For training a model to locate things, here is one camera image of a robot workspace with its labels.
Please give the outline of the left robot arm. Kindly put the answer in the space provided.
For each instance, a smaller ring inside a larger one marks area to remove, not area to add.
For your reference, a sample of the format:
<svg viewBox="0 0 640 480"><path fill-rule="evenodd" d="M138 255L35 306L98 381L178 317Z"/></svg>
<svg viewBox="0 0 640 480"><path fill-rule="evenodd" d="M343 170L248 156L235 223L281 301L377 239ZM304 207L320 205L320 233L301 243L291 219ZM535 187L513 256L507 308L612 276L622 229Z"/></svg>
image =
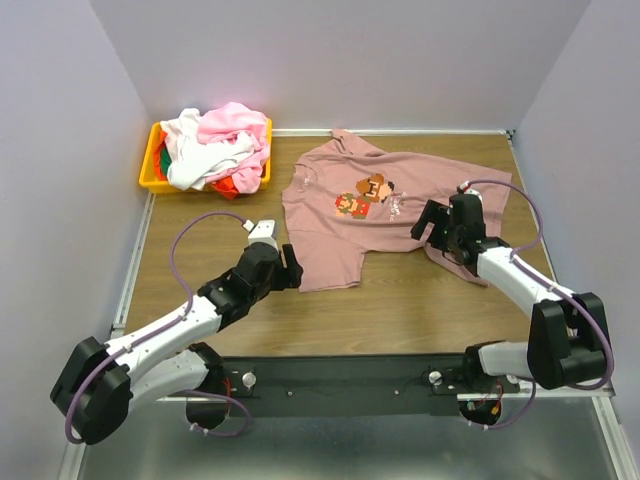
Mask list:
<svg viewBox="0 0 640 480"><path fill-rule="evenodd" d="M152 385L173 393L196 389L197 381L178 382L169 374L179 349L244 318L270 292L299 287L302 274L292 245L253 243L235 267L169 314L111 344L94 337L80 341L50 393L65 417L67 440L94 445L106 439L148 399Z"/></svg>

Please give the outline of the dusty pink mario t-shirt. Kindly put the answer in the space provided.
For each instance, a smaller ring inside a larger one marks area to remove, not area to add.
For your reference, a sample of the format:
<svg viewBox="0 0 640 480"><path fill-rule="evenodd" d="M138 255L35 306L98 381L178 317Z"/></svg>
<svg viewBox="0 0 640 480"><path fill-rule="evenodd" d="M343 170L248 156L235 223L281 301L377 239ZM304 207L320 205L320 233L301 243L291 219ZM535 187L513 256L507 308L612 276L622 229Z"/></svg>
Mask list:
<svg viewBox="0 0 640 480"><path fill-rule="evenodd" d="M480 284L410 234L428 201L445 204L458 185L476 179L483 182L487 233L498 236L511 174L428 154L385 152L351 132L333 131L328 142L297 160L282 193L289 241L303 268L299 290L356 286L367 253L416 249L459 278Z"/></svg>

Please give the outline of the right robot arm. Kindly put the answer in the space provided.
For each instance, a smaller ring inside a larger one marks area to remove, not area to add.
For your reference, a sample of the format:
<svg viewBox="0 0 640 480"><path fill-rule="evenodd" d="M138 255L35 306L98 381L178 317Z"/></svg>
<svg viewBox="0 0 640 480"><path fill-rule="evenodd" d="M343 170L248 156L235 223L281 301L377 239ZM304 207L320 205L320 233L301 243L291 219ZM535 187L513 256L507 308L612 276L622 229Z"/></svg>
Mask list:
<svg viewBox="0 0 640 480"><path fill-rule="evenodd" d="M530 318L526 342L489 342L466 350L474 375L525 378L546 390L596 389L608 381L613 354L602 300L553 282L501 238L488 236L479 196L459 193L446 204L428 201L411 236L499 289Z"/></svg>

